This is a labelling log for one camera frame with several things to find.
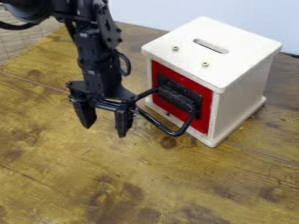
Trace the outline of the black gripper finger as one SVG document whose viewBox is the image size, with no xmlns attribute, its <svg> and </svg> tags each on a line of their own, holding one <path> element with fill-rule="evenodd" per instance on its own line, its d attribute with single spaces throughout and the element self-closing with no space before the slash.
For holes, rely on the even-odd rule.
<svg viewBox="0 0 299 224">
<path fill-rule="evenodd" d="M 132 127 L 133 113 L 129 110 L 117 110 L 114 113 L 116 118 L 116 132 L 118 137 L 125 137 L 126 132 Z"/>
<path fill-rule="evenodd" d="M 95 110 L 86 101 L 70 98 L 71 106 L 83 128 L 89 128 L 97 120 Z"/>
</svg>

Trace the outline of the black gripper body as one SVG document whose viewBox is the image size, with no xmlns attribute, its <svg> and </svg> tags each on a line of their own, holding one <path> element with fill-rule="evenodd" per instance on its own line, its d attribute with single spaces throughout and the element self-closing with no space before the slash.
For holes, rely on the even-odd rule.
<svg viewBox="0 0 299 224">
<path fill-rule="evenodd" d="M 69 81 L 65 84 L 69 89 L 69 102 L 77 113 L 85 113 L 94 109 L 114 112 L 120 108 L 136 109 L 133 99 L 136 95 L 122 85 L 112 87 L 105 93 L 98 88 L 90 91 L 82 80 Z"/>
</svg>

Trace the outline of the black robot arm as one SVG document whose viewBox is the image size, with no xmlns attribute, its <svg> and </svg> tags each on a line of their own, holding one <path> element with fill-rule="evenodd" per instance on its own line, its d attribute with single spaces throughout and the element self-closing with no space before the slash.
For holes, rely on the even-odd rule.
<svg viewBox="0 0 299 224">
<path fill-rule="evenodd" d="M 53 17 L 63 23 L 77 47 L 77 63 L 83 79 L 69 81 L 69 101 L 83 127 L 97 120 L 97 109 L 114 113 L 116 131 L 120 137 L 132 127 L 134 94 L 121 85 L 121 78 L 130 74 L 121 66 L 129 66 L 126 56 L 117 51 L 122 42 L 108 9 L 108 0 L 0 0 L 0 4 L 22 21 L 7 24 L 5 30 L 23 30 Z"/>
</svg>

